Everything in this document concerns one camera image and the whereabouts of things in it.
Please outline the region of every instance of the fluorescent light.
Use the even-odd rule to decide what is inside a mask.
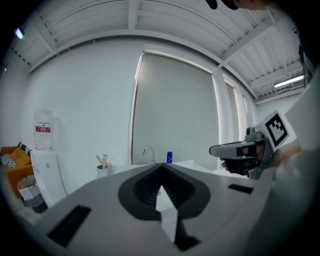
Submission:
[[[23,32],[22,32],[19,28],[17,28],[14,33],[15,33],[16,36],[17,36],[18,38],[20,38],[20,39],[22,39],[22,38],[24,37]]]
[[[281,87],[281,86],[285,86],[285,85],[287,85],[287,84],[291,84],[291,83],[293,83],[293,82],[300,81],[300,80],[302,80],[302,79],[304,79],[304,78],[305,78],[304,75],[299,75],[299,76],[294,77],[294,78],[291,78],[291,79],[289,79],[289,80],[285,80],[285,81],[283,81],[283,82],[275,83],[275,84],[274,84],[274,88],[278,88],[278,87]]]

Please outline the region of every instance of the basket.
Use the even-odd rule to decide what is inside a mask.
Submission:
[[[36,213],[44,212],[47,209],[34,175],[22,178],[17,185],[17,189],[23,197],[25,205],[31,206]]]

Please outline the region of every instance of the faucet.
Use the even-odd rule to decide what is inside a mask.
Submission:
[[[142,151],[142,155],[145,154],[145,152],[146,152],[147,149],[152,149],[152,161],[151,161],[151,162],[152,162],[152,164],[155,164],[155,163],[156,163],[156,154],[155,154],[154,148],[153,148],[151,145],[146,146],[146,147],[144,148],[144,150]]]

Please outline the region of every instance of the blue bottle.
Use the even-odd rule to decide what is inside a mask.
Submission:
[[[168,152],[166,154],[166,163],[167,164],[172,164],[172,152]]]

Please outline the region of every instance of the red label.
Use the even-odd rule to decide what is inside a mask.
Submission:
[[[41,126],[36,126],[35,131],[38,133],[50,133],[51,129],[50,127],[41,127]]]

